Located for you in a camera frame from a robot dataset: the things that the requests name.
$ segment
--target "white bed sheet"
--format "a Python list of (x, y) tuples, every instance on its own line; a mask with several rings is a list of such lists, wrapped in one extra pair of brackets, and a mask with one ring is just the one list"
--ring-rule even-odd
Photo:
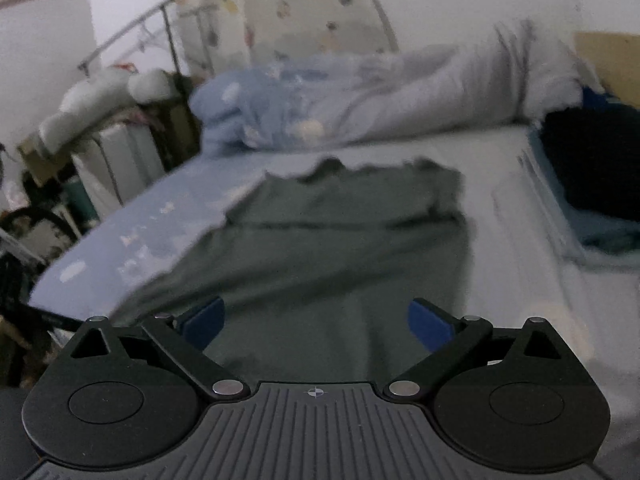
[(328, 152), (198, 158), (58, 260), (34, 289), (31, 304), (79, 319), (108, 316), (130, 291), (170, 270), (202, 232), (220, 225), (223, 211), (265, 170), (305, 173), (328, 154), (351, 168), (431, 158), (465, 175), (462, 208), (472, 229), (472, 263), (454, 314), (477, 314), (506, 327), (534, 315), (550, 319), (610, 403), (612, 427), (598, 463), (614, 478), (637, 479), (638, 274), (583, 272), (556, 260), (521, 180), (518, 156), (526, 131), (508, 126)]

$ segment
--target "cardboard box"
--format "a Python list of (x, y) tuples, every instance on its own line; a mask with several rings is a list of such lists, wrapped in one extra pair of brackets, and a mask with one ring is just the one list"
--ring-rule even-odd
[(36, 151), (31, 137), (17, 146), (25, 167), (31, 173), (37, 186), (44, 186), (49, 179), (55, 178), (62, 168), (71, 162), (70, 148), (62, 149), (51, 158), (43, 158)]
[(602, 85), (622, 102), (640, 108), (640, 36), (576, 32), (578, 55), (593, 63)]

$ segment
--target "metal screw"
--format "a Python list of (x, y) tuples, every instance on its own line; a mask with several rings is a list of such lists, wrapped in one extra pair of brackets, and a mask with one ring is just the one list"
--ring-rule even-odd
[(213, 392), (219, 395), (237, 395), (244, 390), (244, 384), (235, 379), (223, 379), (213, 385)]
[(420, 392), (420, 386), (413, 381), (396, 381), (389, 385), (389, 391), (398, 397), (413, 397)]

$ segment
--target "patterned curtain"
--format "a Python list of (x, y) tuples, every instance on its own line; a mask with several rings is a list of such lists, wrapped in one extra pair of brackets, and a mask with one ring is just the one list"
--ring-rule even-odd
[(372, 0), (176, 1), (182, 12), (194, 11), (180, 20), (183, 46), (209, 72), (320, 52), (389, 50)]

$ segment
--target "clothing pile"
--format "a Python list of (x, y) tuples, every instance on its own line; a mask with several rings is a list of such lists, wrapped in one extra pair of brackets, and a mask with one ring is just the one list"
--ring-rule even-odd
[(551, 113), (530, 133), (522, 166), (559, 256), (640, 266), (640, 110)]

